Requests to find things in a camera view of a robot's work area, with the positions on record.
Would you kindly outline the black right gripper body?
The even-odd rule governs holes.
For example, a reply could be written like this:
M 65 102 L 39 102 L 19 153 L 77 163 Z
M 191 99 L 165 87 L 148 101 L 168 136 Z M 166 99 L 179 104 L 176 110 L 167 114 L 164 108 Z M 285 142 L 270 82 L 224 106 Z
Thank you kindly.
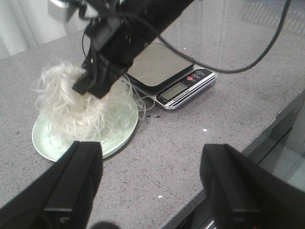
M 85 29 L 90 48 L 83 63 L 89 79 L 117 79 L 148 43 L 144 16 L 105 16 L 90 19 Z

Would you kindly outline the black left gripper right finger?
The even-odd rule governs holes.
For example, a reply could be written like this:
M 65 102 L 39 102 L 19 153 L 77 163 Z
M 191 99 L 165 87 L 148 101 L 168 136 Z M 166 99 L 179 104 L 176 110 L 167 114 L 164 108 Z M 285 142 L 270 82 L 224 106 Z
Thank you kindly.
M 200 178 L 218 229 L 305 227 L 305 193 L 229 144 L 203 146 Z

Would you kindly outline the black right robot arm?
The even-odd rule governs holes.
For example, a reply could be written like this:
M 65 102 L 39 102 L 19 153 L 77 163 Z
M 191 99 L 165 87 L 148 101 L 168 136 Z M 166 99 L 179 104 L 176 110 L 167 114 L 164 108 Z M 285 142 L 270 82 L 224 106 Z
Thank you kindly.
M 72 86 L 103 98 L 134 59 L 191 4 L 190 0 L 89 0 L 97 11 L 84 33 L 90 48 L 85 72 Z

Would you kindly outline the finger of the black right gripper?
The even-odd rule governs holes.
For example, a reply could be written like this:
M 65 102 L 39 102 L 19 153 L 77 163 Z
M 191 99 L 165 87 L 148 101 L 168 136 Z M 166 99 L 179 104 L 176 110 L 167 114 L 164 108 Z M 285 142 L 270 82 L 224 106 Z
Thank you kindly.
M 92 71 L 86 70 L 80 75 L 73 85 L 73 90 L 80 95 L 85 95 L 86 93 L 92 94 L 92 86 L 94 83 L 94 75 Z
M 88 92 L 97 98 L 103 98 L 112 85 L 125 73 L 125 68 L 108 60 L 90 59 L 90 74 L 92 81 Z

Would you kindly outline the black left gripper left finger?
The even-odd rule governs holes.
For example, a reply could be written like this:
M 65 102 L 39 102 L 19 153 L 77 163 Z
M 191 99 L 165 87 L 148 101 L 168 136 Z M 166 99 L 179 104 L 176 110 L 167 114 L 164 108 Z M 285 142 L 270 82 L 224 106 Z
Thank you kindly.
M 74 142 L 38 179 L 0 209 L 2 229 L 84 229 L 102 178 L 102 147 Z

